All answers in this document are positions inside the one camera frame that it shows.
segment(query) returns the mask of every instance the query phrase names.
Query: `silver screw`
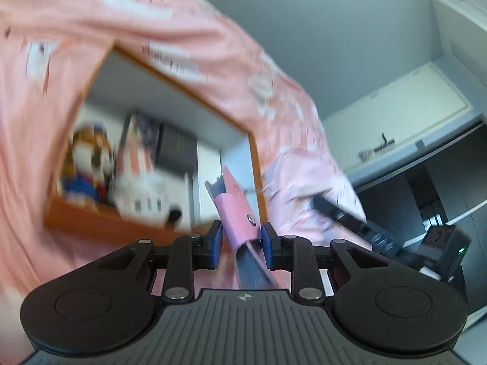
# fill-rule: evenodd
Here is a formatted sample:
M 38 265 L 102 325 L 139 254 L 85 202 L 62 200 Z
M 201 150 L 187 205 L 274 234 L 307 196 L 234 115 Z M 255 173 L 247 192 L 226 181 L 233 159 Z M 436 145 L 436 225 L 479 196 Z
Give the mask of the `silver screw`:
M 166 296 L 174 300 L 187 298 L 188 295 L 189 291 L 183 287 L 172 287 L 166 291 Z
M 318 288 L 306 287 L 301 288 L 298 294 L 303 299 L 315 300 L 320 299 L 323 295 L 323 292 L 321 292 Z
M 257 223 L 255 222 L 254 216 L 252 214 L 247 214 L 247 219 L 252 224 L 252 226 L 257 226 Z

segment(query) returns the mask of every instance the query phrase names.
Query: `patterned fabric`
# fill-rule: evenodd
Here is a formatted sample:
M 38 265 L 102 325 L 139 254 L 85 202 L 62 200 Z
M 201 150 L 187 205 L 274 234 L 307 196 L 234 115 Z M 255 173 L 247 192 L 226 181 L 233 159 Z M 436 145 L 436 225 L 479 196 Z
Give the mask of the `patterned fabric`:
M 3 365 L 19 363 L 32 351 L 19 322 L 22 298 L 39 284 L 113 250 L 52 236 L 43 229 L 42 218 L 74 106 L 86 96 L 87 84 L 115 40 L 253 131 L 262 172 L 296 148 L 332 163 L 311 98 L 206 0 L 0 0 Z M 293 168 L 283 163 L 281 176 L 291 175 Z M 334 177 L 330 186 L 349 185 L 337 168 L 326 171 Z M 346 196 L 363 216 L 353 191 Z M 275 213 L 279 210 L 272 212 L 271 222 Z M 286 213 L 276 221 L 281 225 L 285 219 L 283 226 L 292 226 L 299 218 Z M 233 262 L 223 257 L 218 271 L 200 270 L 195 278 L 197 289 L 234 286 Z

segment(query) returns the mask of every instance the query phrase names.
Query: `ceiling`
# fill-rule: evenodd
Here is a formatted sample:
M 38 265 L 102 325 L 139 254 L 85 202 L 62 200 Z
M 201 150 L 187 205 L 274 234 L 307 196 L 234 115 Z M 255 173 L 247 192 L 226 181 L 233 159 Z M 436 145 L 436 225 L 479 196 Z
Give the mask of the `ceiling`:
M 315 100 L 322 118 L 442 56 L 430 0 L 209 0 Z

